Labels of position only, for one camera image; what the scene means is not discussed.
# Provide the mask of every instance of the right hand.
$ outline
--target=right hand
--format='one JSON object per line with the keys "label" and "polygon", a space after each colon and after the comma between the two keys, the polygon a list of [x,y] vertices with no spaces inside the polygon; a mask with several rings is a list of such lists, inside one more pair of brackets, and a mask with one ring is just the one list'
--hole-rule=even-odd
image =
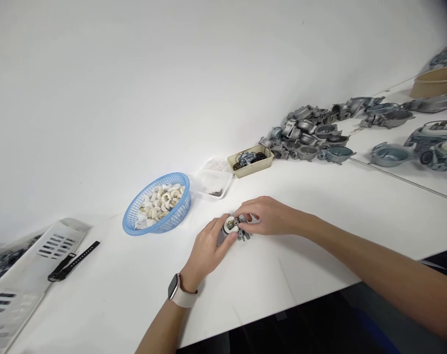
{"label": "right hand", "polygon": [[250,234],[260,235],[300,235],[304,232],[305,224],[312,224],[317,219],[314,215],[293,209],[266,196],[242,203],[235,216],[242,214],[248,221],[252,221],[253,215],[259,222],[240,223],[239,228]]}

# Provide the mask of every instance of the forearm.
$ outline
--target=forearm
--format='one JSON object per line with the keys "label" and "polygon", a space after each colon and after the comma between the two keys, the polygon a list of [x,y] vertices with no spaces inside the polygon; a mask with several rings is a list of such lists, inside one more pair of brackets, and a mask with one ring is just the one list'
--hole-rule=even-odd
{"label": "forearm", "polygon": [[342,261],[373,290],[447,340],[447,276],[318,218],[304,236]]}
{"label": "forearm", "polygon": [[[184,268],[181,271],[181,288],[194,293],[201,279]],[[135,354],[168,354],[176,352],[188,309],[166,300],[151,323]]]}

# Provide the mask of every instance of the dark floor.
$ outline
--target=dark floor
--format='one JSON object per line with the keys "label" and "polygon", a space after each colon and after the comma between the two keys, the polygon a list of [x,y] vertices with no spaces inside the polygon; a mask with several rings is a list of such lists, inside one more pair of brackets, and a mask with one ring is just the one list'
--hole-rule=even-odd
{"label": "dark floor", "polygon": [[[447,251],[426,260],[446,268],[433,269],[447,275]],[[375,313],[377,310],[381,312],[379,316]],[[437,337],[391,307],[368,286],[358,284],[181,348],[177,352],[447,353],[447,347]]]}

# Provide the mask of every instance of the white plastic tray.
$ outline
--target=white plastic tray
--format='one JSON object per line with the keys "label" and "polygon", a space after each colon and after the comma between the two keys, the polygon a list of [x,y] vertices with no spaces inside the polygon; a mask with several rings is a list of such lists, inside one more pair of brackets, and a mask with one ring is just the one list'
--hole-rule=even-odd
{"label": "white plastic tray", "polygon": [[0,279],[0,354],[4,354],[52,284],[47,276],[74,252],[86,231],[54,223]]}

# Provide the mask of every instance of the black wristwatch strap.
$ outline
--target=black wristwatch strap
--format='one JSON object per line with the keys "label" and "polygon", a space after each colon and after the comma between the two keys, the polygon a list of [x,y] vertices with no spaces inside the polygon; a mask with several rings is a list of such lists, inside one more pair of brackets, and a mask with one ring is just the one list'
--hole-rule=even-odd
{"label": "black wristwatch strap", "polygon": [[70,253],[65,257],[63,261],[60,262],[58,267],[48,276],[48,280],[51,282],[59,282],[64,280],[68,274],[89,254],[91,253],[98,245],[99,241],[94,242],[87,250],[81,253],[69,266],[65,267],[73,258],[76,257],[75,253]]}

